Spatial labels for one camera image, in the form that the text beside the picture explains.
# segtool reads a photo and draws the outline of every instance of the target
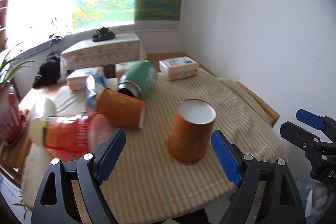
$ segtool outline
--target green thermos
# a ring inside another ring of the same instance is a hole
[[[157,80],[157,70],[149,62],[134,64],[119,80],[117,91],[144,100]]]

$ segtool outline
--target orange cup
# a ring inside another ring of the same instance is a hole
[[[168,151],[178,161],[192,164],[202,160],[208,151],[216,111],[207,102],[189,99],[180,102]]]
[[[101,89],[97,94],[96,111],[103,114],[110,125],[142,128],[145,102],[111,89]]]

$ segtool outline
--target silver bolt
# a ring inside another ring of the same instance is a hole
[[[278,164],[284,166],[286,164],[286,162],[283,159],[279,159]]]
[[[51,160],[51,164],[52,165],[56,165],[58,163],[59,163],[59,159],[58,158],[54,158],[54,159]]]
[[[90,160],[90,159],[92,159],[92,157],[93,157],[93,155],[91,153],[87,153],[87,154],[84,155],[85,160]]]
[[[253,160],[253,157],[250,154],[245,154],[244,155],[244,159],[246,159],[246,160]]]

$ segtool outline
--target plant pot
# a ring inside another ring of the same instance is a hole
[[[22,136],[25,123],[14,88],[8,84],[0,90],[0,143],[14,145]]]

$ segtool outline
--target striped tablecloth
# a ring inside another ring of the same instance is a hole
[[[113,79],[109,84],[115,88],[117,82]],[[173,82],[159,74],[147,98],[144,128],[126,129],[125,148],[110,179],[101,185],[119,223],[152,223],[173,218],[229,197],[235,191],[210,144],[205,158],[193,165],[173,160],[166,149],[178,103],[190,98],[205,100],[216,109],[215,129],[220,129],[243,153],[264,161],[287,160],[267,115],[234,82],[217,79],[204,70],[198,76]],[[82,112],[84,100],[84,92],[62,87],[55,98],[58,114]],[[44,150],[33,145],[22,182],[24,203],[30,208],[49,162]],[[89,223],[77,182],[73,186],[83,223]]]

